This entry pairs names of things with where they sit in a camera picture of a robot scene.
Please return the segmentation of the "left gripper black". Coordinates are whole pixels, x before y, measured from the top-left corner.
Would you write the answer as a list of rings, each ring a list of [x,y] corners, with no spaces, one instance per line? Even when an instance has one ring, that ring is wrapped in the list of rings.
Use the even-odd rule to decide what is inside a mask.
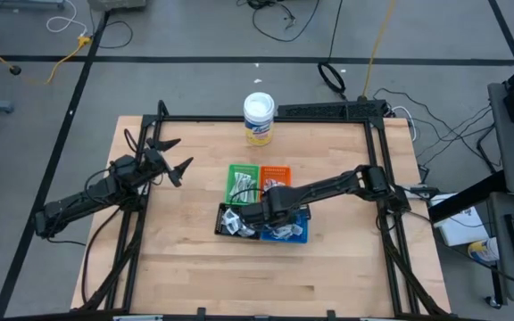
[[[191,162],[194,160],[190,157],[170,170],[170,166],[167,161],[163,158],[159,151],[168,151],[173,146],[179,144],[180,138],[172,139],[168,141],[155,140],[153,138],[147,138],[146,144],[150,149],[143,152],[144,160],[138,167],[138,172],[147,178],[156,178],[164,173],[170,173],[170,181],[175,187],[181,186],[181,179],[189,167]]]

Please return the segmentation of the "black perforated panel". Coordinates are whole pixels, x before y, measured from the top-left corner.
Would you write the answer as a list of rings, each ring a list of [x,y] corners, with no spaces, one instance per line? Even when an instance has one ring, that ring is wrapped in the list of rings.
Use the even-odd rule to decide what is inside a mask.
[[[336,103],[287,104],[278,106],[279,117],[364,119],[384,117],[389,112],[385,100],[359,100]]]

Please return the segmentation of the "grey equipment case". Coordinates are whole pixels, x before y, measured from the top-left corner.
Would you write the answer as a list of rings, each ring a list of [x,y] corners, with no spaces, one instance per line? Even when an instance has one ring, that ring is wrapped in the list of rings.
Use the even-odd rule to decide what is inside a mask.
[[[89,7],[98,12],[117,9],[133,9],[145,7],[147,0],[87,0]]]

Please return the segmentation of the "orange plastic basket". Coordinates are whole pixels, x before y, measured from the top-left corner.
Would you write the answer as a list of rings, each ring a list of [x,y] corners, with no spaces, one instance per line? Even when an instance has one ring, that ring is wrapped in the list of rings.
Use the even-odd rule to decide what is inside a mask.
[[[261,166],[259,187],[262,190],[266,178],[283,181],[286,185],[292,184],[292,172],[288,166]]]

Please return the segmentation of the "blue plastic basket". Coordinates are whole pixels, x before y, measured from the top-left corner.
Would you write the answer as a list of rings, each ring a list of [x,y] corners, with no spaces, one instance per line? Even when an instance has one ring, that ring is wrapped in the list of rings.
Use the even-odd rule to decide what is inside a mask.
[[[307,243],[310,219],[310,207],[302,205],[293,212],[293,216],[287,224],[261,232],[261,240],[281,243]]]

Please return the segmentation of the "white yellow container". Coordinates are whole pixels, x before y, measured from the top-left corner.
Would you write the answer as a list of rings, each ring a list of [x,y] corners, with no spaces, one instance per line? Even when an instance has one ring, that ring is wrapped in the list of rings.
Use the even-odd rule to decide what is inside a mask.
[[[497,239],[491,237],[476,241],[468,246],[470,258],[481,262],[495,262],[500,259]]]

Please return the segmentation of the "green plastic basket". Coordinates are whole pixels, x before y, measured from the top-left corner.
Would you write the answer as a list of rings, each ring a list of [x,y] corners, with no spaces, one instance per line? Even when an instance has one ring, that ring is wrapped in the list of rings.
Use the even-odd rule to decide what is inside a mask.
[[[254,194],[253,199],[246,200],[244,202],[232,202],[230,192],[235,184],[235,172],[243,172],[247,175],[252,176],[257,181],[257,192]],[[252,203],[257,202],[260,196],[260,187],[259,187],[259,178],[260,178],[260,167],[258,165],[253,164],[231,164],[228,168],[228,178],[226,184],[226,192],[225,192],[225,202],[226,203]]]

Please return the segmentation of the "black aluminium table frame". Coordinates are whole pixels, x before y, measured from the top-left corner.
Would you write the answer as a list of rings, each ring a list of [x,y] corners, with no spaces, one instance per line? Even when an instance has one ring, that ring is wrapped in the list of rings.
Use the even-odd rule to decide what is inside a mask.
[[[279,122],[270,144],[250,145],[240,117],[168,117],[162,139],[177,139],[171,163],[191,160],[181,187],[156,186],[141,250],[124,270],[112,307],[135,314],[390,317],[408,310],[401,278],[390,282],[377,207],[351,195],[311,207],[306,244],[219,236],[213,228],[232,163],[286,164],[295,185],[368,162],[364,127]]]

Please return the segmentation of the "Lysol wipes canister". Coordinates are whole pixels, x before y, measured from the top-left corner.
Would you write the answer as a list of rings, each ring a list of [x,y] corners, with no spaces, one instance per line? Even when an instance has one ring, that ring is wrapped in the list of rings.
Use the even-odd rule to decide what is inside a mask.
[[[245,136],[249,144],[264,146],[272,140],[276,105],[263,92],[248,95],[244,101]]]

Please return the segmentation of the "white box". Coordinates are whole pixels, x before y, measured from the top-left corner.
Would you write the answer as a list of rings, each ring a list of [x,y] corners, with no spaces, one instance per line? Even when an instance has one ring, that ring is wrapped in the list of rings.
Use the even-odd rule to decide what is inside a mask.
[[[447,219],[434,223],[448,246],[459,246],[489,237],[490,222],[484,222],[475,206],[467,208]]]

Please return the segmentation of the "black plastic basket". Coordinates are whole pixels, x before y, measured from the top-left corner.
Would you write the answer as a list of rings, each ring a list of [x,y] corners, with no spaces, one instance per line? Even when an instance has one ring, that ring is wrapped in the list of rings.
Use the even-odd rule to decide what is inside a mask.
[[[219,205],[218,213],[217,213],[217,216],[216,216],[216,224],[215,224],[215,228],[214,228],[214,234],[222,235],[222,236],[231,236],[231,237],[240,237],[240,238],[246,238],[246,239],[260,240],[261,239],[261,234],[259,232],[257,232],[257,231],[256,231],[255,236],[253,236],[253,237],[242,237],[242,236],[238,235],[237,232],[234,233],[234,234],[231,234],[226,229],[226,227],[221,224],[221,217],[222,217],[223,213],[227,209],[231,209],[232,211],[234,211],[239,216],[240,208],[241,207],[239,205],[236,205],[236,204],[221,203]],[[245,223],[243,223],[242,219],[240,218],[240,227],[241,226],[247,226],[247,225]]]

